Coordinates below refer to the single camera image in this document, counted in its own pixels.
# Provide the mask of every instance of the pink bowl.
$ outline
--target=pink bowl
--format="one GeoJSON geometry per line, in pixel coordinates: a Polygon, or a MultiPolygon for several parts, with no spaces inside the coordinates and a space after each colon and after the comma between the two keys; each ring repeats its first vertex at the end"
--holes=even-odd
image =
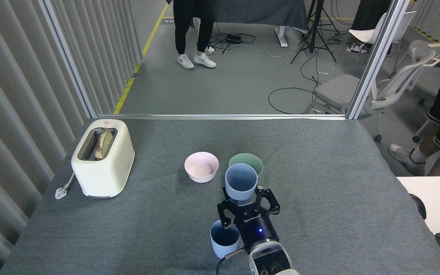
{"type": "Polygon", "coordinates": [[[188,176],[197,183],[211,181],[218,170],[218,159],[208,152],[197,152],[184,162],[188,176]]]}

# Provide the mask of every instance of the gray curtain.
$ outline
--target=gray curtain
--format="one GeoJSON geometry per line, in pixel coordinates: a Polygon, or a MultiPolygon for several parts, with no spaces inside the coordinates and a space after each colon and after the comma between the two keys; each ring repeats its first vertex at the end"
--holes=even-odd
{"type": "Polygon", "coordinates": [[[89,110],[115,110],[140,58],[129,0],[0,0],[0,268],[89,110]]]}
{"type": "Polygon", "coordinates": [[[412,10],[417,14],[410,26],[440,41],[440,0],[418,0],[412,10]]]}

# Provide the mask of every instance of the sock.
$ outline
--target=sock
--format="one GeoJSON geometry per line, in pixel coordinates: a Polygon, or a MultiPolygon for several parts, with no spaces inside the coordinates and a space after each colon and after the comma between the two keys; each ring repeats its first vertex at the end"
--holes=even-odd
{"type": "Polygon", "coordinates": [[[424,155],[419,148],[415,148],[412,153],[410,153],[410,160],[413,161],[414,163],[418,164],[418,163],[423,163],[425,162],[425,160],[427,159],[427,156],[424,155]]]}

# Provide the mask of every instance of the bread slice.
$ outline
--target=bread slice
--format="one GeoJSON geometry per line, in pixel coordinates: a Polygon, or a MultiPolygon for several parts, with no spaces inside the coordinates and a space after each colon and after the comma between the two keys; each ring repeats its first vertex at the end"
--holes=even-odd
{"type": "Polygon", "coordinates": [[[94,156],[96,160],[102,160],[105,158],[110,144],[112,144],[113,133],[110,130],[103,130],[99,135],[98,142],[96,143],[96,149],[94,150],[94,156]]]}

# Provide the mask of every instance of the toaster slot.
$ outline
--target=toaster slot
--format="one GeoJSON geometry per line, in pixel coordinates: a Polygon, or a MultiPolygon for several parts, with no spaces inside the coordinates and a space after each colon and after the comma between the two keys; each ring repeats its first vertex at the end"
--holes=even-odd
{"type": "Polygon", "coordinates": [[[96,148],[96,144],[99,141],[100,134],[103,130],[109,130],[113,134],[113,138],[110,143],[110,147],[104,157],[104,158],[106,158],[106,156],[108,155],[108,152],[110,151],[111,147],[113,146],[113,142],[115,141],[116,134],[118,131],[115,128],[102,128],[102,127],[100,127],[100,128],[95,128],[92,131],[89,131],[89,134],[87,135],[82,147],[79,150],[79,153],[77,154],[77,157],[79,160],[87,160],[87,161],[91,161],[91,162],[97,161],[96,156],[94,154],[94,150],[96,148]]]}

